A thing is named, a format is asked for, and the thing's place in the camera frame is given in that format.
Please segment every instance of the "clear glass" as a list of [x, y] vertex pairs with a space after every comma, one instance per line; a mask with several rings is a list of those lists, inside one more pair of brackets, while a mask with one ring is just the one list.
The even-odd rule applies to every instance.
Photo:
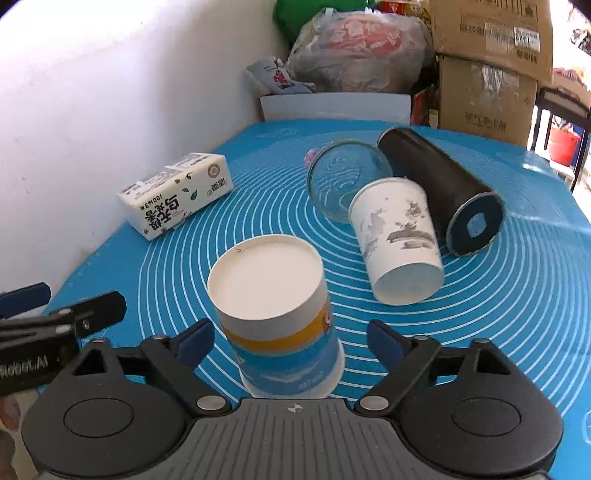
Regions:
[[329, 220], [349, 223], [355, 194], [374, 180], [392, 176], [392, 167], [379, 149], [359, 140], [342, 140], [314, 157], [308, 170], [308, 194]]

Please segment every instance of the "green bag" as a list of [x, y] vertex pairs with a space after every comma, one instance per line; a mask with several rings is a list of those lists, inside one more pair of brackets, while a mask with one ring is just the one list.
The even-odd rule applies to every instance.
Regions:
[[339, 12], [353, 12], [364, 10], [375, 3], [376, 0], [277, 0], [273, 19], [291, 46], [304, 24], [323, 8], [332, 7]]

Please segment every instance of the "white box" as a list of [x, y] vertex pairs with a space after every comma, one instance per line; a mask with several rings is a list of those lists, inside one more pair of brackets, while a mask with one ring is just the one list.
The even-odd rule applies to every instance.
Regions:
[[233, 188], [226, 157], [190, 153], [118, 196], [127, 208], [128, 222], [152, 240]]
[[265, 120], [338, 118], [410, 124], [410, 95], [337, 92], [267, 95], [260, 98]]

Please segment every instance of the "white wall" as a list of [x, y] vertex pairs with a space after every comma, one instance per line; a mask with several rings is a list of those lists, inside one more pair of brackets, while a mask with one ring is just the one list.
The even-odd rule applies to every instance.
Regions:
[[22, 0], [0, 20], [0, 291], [68, 274], [115, 192], [258, 120], [274, 0]]

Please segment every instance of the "black cylinder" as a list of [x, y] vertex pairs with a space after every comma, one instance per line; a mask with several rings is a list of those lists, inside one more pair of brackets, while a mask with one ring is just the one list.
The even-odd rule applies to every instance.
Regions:
[[395, 174], [418, 183], [449, 251], [472, 255], [492, 242], [504, 216], [499, 194], [409, 128], [390, 128], [378, 140]]

